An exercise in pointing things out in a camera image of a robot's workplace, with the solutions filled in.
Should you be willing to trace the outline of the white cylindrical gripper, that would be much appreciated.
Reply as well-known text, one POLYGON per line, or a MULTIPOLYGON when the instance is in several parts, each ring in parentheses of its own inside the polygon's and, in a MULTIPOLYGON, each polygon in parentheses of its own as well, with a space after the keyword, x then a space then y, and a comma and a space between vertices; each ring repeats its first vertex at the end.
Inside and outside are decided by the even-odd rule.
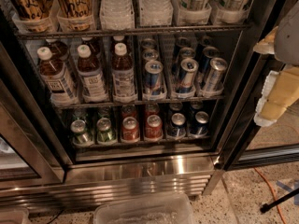
POLYGON ((270 71, 263 84, 254 122, 268 127, 299 99, 299 67, 294 66, 299 65, 299 1, 253 50, 260 54, 275 53, 277 60, 292 64, 280 72, 270 71))

